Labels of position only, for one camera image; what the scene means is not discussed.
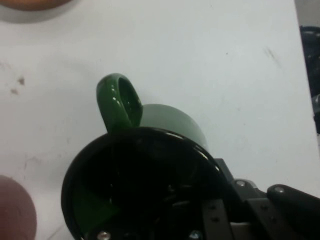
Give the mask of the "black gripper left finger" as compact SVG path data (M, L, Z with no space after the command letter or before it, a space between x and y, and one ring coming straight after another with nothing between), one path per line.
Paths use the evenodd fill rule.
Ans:
M86 240L231 240L221 199L178 201L142 212L119 213L85 234Z

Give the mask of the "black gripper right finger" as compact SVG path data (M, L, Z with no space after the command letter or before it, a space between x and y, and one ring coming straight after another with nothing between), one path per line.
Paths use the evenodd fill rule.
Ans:
M235 179L225 161L216 159L228 186L229 228L235 240L318 240L320 199L283 184L266 192L250 180Z

